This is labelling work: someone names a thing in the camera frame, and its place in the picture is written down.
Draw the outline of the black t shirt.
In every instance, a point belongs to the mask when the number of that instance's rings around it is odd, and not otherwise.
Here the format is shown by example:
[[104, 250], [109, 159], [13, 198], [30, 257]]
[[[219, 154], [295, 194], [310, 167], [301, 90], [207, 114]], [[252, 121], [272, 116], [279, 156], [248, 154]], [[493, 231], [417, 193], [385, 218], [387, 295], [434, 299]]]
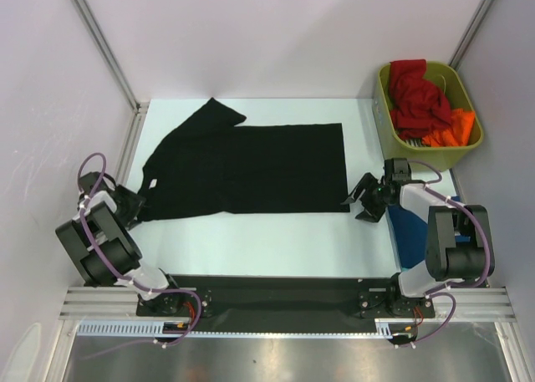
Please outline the black t shirt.
[[166, 135], [143, 167], [138, 220], [349, 211], [341, 124], [246, 119], [209, 99]]

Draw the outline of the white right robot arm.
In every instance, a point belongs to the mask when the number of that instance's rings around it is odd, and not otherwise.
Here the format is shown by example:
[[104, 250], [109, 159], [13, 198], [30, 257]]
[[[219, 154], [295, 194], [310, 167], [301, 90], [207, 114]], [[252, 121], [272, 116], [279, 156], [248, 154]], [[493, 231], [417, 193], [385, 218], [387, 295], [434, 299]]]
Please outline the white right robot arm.
[[356, 216], [378, 222], [389, 207], [397, 206], [426, 224], [424, 259], [395, 276], [397, 288], [385, 295], [395, 316], [415, 307], [415, 298], [448, 288], [479, 288], [494, 266], [492, 239], [484, 206], [466, 205], [431, 189], [440, 181], [417, 180], [411, 170], [388, 171], [381, 178], [365, 173], [342, 203], [359, 202]]

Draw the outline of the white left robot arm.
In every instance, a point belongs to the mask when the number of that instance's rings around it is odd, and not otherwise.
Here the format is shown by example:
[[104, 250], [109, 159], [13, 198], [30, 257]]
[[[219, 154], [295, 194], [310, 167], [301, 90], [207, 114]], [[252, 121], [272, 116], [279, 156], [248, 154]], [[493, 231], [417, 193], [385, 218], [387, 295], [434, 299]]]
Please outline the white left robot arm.
[[155, 299], [164, 313], [179, 313], [184, 293], [170, 286], [157, 267], [144, 263], [129, 230], [145, 199], [118, 185], [83, 192], [74, 217], [55, 229], [70, 260], [90, 287], [124, 286], [142, 299]]

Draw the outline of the folded dark blue t shirt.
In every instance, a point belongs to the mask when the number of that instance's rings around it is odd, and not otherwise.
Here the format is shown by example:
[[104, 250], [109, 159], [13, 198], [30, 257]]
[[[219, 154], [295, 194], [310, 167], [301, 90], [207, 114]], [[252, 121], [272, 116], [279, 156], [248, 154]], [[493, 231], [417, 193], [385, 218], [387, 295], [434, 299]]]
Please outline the folded dark blue t shirt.
[[421, 263], [436, 280], [452, 275], [457, 213], [451, 203], [426, 190], [404, 189], [400, 203], [388, 209], [401, 268]]

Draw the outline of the red t shirt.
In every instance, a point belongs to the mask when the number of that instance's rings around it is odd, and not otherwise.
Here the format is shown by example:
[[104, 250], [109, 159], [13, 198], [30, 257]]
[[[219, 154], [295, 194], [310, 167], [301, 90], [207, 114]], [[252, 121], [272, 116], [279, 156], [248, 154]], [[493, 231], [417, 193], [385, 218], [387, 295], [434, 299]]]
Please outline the red t shirt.
[[402, 140], [420, 139], [451, 125], [451, 106], [444, 92], [424, 78], [424, 59], [390, 63], [390, 118]]

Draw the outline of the orange t shirt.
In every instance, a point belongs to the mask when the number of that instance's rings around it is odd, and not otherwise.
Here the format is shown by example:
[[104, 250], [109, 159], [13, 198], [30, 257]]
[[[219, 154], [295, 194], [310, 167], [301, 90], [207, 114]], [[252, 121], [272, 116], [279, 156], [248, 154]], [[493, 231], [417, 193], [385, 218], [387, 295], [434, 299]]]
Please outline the orange t shirt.
[[434, 130], [422, 142], [424, 146], [434, 148], [468, 146], [475, 120], [475, 111], [454, 109], [451, 111], [451, 125], [444, 130]]

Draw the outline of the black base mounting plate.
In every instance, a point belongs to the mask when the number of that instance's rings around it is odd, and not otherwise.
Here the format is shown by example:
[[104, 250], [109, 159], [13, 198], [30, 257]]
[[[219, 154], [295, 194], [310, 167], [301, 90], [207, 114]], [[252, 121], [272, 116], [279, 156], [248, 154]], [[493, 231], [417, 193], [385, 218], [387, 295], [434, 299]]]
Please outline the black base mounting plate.
[[201, 304], [199, 322], [212, 327], [274, 323], [348, 324], [352, 318], [433, 319], [425, 298], [400, 295], [392, 278], [265, 278], [178, 276], [173, 288], [190, 289]]

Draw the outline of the green plastic basket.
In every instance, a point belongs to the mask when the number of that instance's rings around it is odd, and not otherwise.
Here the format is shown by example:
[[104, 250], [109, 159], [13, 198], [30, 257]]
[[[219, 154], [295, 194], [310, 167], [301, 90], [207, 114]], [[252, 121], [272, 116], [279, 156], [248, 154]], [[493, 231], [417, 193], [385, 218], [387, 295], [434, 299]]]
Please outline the green plastic basket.
[[373, 113], [386, 159], [423, 160], [447, 171], [483, 140], [459, 75], [440, 62], [398, 60], [380, 68]]

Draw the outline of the aluminium frame post right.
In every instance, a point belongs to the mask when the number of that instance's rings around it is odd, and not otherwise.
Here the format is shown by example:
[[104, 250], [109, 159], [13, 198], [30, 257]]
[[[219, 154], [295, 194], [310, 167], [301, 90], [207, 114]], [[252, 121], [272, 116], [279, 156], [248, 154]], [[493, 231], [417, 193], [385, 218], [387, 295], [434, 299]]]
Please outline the aluminium frame post right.
[[478, 32], [487, 18], [487, 15], [492, 10], [492, 7], [496, 1], [497, 0], [481, 0], [478, 4], [476, 11], [468, 23], [465, 32], [462, 34], [461, 40], [457, 44], [451, 60], [449, 61], [449, 66], [454, 70], [458, 70], [461, 67], [461, 63], [465, 58], [467, 51], [474, 42]]

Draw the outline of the aluminium frame post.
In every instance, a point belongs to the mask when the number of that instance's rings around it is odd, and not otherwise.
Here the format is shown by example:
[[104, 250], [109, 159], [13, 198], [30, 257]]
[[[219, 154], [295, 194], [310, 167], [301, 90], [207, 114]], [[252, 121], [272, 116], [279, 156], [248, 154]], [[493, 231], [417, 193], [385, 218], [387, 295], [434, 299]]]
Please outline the aluminium frame post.
[[116, 58], [113, 49], [110, 46], [108, 39], [99, 24], [97, 17], [94, 14], [88, 0], [71, 0], [75, 11], [80, 16], [82, 23], [93, 40], [95, 47], [104, 60], [112, 78], [116, 82], [122, 96], [127, 102], [130, 109], [137, 113], [140, 109], [140, 102], [135, 97], [135, 93], [127, 80], [123, 69]]
[[468, 23], [465, 32], [462, 34], [461, 40], [457, 44], [451, 60], [449, 61], [449, 66], [454, 70], [458, 70], [461, 67], [461, 63], [465, 58], [467, 51], [474, 42], [478, 32], [487, 18], [487, 15], [492, 10], [492, 7], [496, 1], [497, 0], [481, 0], [478, 4], [476, 11]]

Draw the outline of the aluminium frame post left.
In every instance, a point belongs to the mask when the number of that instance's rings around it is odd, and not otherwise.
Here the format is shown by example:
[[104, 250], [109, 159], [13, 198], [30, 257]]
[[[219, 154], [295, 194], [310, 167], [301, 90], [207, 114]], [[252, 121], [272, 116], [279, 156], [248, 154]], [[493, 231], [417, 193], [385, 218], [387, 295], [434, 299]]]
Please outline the aluminium frame post left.
[[137, 113], [140, 109], [140, 102], [135, 97], [135, 93], [127, 80], [123, 69], [116, 58], [113, 49], [110, 46], [108, 39], [99, 24], [97, 17], [94, 14], [88, 0], [71, 0], [75, 11], [80, 16], [82, 23], [93, 40], [95, 47], [104, 60], [112, 78], [116, 82], [122, 96], [127, 102], [130, 109]]

